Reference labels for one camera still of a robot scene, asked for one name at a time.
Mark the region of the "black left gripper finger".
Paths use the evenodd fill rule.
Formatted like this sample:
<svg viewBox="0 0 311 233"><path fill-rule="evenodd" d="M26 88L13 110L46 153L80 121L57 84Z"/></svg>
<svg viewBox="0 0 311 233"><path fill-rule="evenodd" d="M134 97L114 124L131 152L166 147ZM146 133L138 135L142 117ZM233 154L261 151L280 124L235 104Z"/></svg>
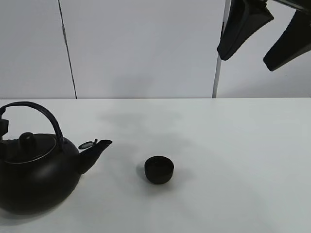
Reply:
<svg viewBox="0 0 311 233"><path fill-rule="evenodd" d="M6 119L0 119L0 135L8 133L9 121Z"/></svg>

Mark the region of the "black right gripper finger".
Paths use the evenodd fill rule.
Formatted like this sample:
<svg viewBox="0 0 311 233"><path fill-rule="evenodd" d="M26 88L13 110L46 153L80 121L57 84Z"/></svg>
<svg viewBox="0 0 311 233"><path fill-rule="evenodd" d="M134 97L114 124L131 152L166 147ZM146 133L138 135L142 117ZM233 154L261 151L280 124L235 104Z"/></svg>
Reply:
<svg viewBox="0 0 311 233"><path fill-rule="evenodd" d="M274 19L265 0L233 0L217 52L223 61L230 59L256 31Z"/></svg>
<svg viewBox="0 0 311 233"><path fill-rule="evenodd" d="M275 71L311 50L311 16L296 11L286 30L264 56L270 71Z"/></svg>

